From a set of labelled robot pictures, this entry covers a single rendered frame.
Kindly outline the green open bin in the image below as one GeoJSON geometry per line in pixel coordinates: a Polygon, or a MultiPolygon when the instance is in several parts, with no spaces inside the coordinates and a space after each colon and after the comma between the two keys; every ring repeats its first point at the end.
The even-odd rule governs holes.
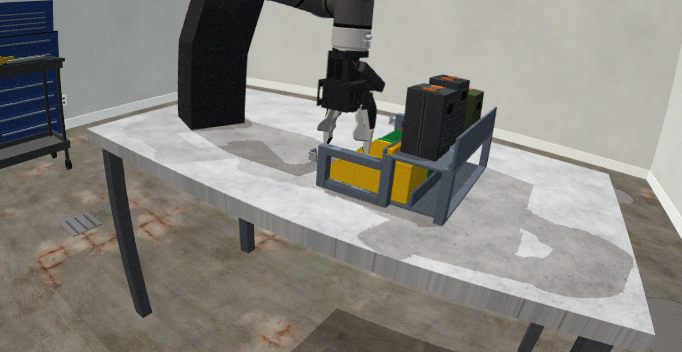
{"type": "MultiPolygon", "coordinates": [[[[399,139],[402,138],[402,131],[403,131],[403,130],[401,130],[401,129],[397,129],[397,130],[395,130],[395,131],[393,131],[393,132],[391,132],[391,133],[389,133],[389,134],[383,136],[382,138],[378,138],[378,140],[382,140],[382,141],[386,141],[386,142],[393,143],[393,142],[395,142],[395,141],[397,141],[397,140],[399,140],[399,139]],[[384,138],[384,139],[383,139],[383,138],[384,138]],[[387,139],[388,139],[388,140],[387,140],[387,139]]],[[[427,177],[429,177],[429,176],[430,176],[432,173],[434,173],[434,172],[435,172],[435,171],[428,170],[428,172],[427,172],[427,177]]],[[[426,179],[427,179],[427,177],[426,177],[426,179]]]]}

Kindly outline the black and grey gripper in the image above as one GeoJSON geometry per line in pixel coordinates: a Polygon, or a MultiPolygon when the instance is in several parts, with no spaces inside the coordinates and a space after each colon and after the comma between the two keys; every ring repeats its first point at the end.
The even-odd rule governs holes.
{"type": "Polygon", "coordinates": [[[370,92],[371,87],[358,72],[360,58],[368,58],[368,56],[368,50],[346,50],[345,52],[333,47],[331,51],[328,51],[326,78],[318,80],[317,93],[317,106],[321,105],[322,108],[327,109],[327,116],[325,115],[317,126],[318,131],[323,131],[323,143],[329,144],[332,140],[336,120],[342,112],[355,112],[356,125],[353,129],[353,138],[355,141],[363,141],[362,149],[365,154],[370,152],[377,116],[373,92],[370,92]],[[335,60],[336,67],[334,68],[335,60]],[[322,99],[319,100],[322,86],[322,99]],[[360,105],[361,110],[358,110],[360,105]]]}

